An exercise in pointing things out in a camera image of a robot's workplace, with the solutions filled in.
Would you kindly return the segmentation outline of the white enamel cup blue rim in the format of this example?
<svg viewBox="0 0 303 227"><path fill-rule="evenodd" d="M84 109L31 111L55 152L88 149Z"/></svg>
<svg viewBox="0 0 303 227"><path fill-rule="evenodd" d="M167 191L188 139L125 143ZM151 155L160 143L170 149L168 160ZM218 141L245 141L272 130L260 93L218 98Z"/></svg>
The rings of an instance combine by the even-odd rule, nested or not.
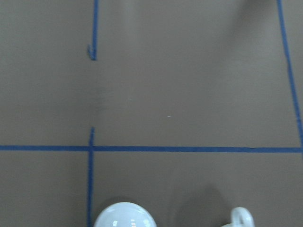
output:
<svg viewBox="0 0 303 227"><path fill-rule="evenodd" d="M231 223L222 227L255 227L255 222L248 209L236 207L231 210Z"/></svg>

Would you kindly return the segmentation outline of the white enamel cup lid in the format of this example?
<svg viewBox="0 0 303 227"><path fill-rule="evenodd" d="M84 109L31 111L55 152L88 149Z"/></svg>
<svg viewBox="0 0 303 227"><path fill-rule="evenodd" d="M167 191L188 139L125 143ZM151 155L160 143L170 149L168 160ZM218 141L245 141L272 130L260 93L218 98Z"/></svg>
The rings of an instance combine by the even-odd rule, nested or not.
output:
<svg viewBox="0 0 303 227"><path fill-rule="evenodd" d="M94 227L156 227L152 215L131 202L118 202L105 208L94 222Z"/></svg>

